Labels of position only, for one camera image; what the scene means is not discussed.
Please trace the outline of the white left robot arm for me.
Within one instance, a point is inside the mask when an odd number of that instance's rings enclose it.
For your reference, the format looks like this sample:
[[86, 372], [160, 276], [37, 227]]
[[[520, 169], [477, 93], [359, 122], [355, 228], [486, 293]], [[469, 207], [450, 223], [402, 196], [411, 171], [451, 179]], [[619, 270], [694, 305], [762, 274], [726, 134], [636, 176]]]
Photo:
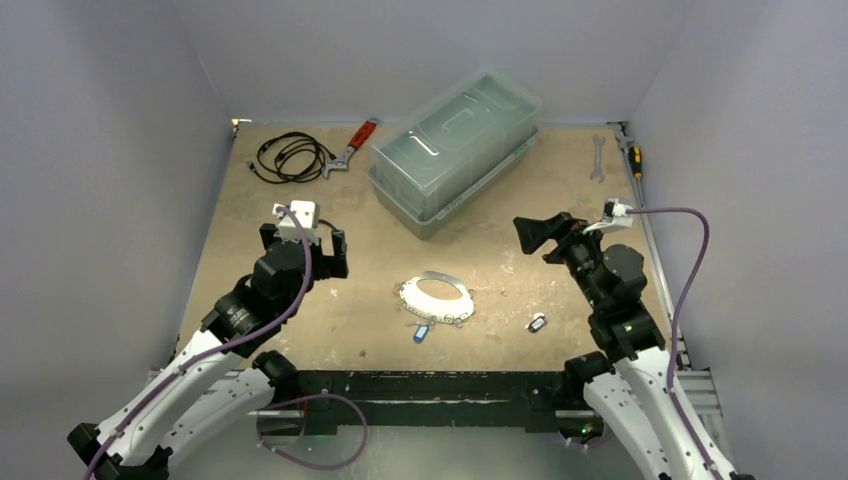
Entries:
[[261, 354], [221, 394], [208, 390], [293, 317], [315, 282], [349, 274], [344, 231], [331, 228], [333, 251], [316, 229], [259, 229], [265, 253], [250, 274], [219, 298], [182, 350], [118, 412], [81, 423], [67, 436], [87, 479], [166, 479], [169, 469], [238, 414], [292, 405], [298, 371], [282, 354]]

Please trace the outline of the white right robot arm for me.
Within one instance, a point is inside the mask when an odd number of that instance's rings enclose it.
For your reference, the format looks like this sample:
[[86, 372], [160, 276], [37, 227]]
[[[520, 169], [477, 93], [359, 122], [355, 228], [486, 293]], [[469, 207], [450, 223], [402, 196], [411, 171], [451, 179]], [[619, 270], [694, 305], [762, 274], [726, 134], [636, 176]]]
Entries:
[[646, 479], [743, 479], [698, 419], [677, 377], [677, 347], [641, 300], [643, 256], [601, 245], [604, 233], [630, 227], [641, 212], [613, 204], [595, 223], [567, 212], [513, 220], [524, 254], [555, 242], [544, 261], [567, 267], [592, 310], [598, 349], [566, 362], [560, 390], [569, 404], [600, 415]]

